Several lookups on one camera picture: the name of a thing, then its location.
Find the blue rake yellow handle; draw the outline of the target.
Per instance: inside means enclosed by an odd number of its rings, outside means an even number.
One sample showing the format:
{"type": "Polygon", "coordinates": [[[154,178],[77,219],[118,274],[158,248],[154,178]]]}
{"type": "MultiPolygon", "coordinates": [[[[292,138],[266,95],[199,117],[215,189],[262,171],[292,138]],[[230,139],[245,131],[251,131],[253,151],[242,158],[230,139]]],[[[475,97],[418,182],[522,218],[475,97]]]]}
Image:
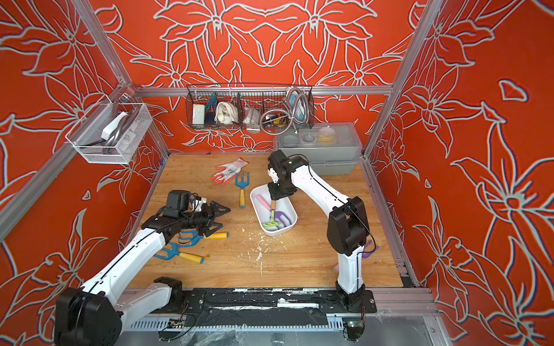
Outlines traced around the blue rake yellow handle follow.
{"type": "Polygon", "coordinates": [[[227,232],[214,233],[211,236],[200,235],[197,231],[184,231],[180,232],[177,238],[177,244],[182,247],[194,247],[201,240],[220,240],[228,239],[229,235],[227,232]]]}
{"type": "Polygon", "coordinates": [[[204,258],[202,256],[181,252],[180,248],[180,245],[170,242],[168,245],[165,245],[162,249],[160,249],[160,251],[158,251],[154,255],[154,257],[164,261],[169,261],[174,257],[180,257],[189,262],[194,262],[199,265],[204,263],[204,258]]]}

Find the purple rake pink handle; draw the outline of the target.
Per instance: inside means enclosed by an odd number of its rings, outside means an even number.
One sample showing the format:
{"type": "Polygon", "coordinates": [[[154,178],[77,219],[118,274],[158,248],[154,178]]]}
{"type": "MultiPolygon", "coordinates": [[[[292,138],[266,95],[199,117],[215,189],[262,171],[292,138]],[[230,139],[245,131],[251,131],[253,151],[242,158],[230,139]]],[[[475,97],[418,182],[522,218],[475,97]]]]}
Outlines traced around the purple rake pink handle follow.
{"type": "MultiPolygon", "coordinates": [[[[257,195],[256,196],[256,200],[258,201],[258,203],[260,203],[260,205],[262,207],[264,207],[267,211],[269,211],[263,204],[261,204],[261,201],[262,201],[263,196],[262,195],[257,195]]],[[[288,217],[284,212],[282,211],[277,211],[275,212],[275,220],[277,222],[279,222],[280,224],[280,228],[279,229],[283,229],[283,228],[286,228],[287,226],[291,226],[292,225],[292,221],[290,219],[290,217],[288,217]]]]}

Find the green rake wooden handle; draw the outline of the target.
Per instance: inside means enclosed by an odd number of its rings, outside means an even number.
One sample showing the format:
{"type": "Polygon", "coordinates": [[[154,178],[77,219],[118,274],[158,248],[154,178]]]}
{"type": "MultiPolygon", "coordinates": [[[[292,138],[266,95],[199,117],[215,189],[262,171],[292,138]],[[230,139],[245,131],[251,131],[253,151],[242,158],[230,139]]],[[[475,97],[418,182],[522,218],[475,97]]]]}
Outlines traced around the green rake wooden handle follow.
{"type": "Polygon", "coordinates": [[[277,230],[280,228],[279,222],[275,220],[275,212],[276,212],[276,202],[275,200],[272,200],[271,203],[267,203],[264,199],[262,199],[261,204],[263,204],[269,211],[270,211],[270,218],[267,223],[263,224],[263,227],[268,230],[277,230]]]}

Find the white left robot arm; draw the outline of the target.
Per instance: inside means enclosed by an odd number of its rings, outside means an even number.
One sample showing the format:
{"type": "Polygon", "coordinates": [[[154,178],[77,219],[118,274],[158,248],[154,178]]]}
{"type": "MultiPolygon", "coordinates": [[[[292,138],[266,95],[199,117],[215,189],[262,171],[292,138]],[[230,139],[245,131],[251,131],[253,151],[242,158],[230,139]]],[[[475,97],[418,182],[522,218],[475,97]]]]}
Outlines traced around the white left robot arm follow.
{"type": "Polygon", "coordinates": [[[169,192],[165,205],[98,274],[58,296],[55,345],[114,345],[125,329],[153,311],[183,310],[183,284],[173,278],[161,277],[137,294],[122,295],[144,265],[181,231],[212,236],[222,228],[216,219],[230,211],[187,190],[169,192]]]}

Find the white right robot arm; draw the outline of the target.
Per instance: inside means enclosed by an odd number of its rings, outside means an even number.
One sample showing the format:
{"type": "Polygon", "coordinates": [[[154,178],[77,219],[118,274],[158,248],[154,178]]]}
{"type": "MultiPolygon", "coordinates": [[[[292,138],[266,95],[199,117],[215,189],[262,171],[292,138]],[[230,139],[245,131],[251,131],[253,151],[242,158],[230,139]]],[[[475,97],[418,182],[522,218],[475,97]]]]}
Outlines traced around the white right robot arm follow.
{"type": "Polygon", "coordinates": [[[362,254],[372,234],[366,208],[359,197],[340,193],[310,166],[301,154],[287,156],[277,150],[268,157],[268,191],[272,200],[287,198],[297,190],[310,197],[327,216],[327,240],[338,254],[336,291],[345,310],[362,308],[365,284],[362,278],[362,254]]]}

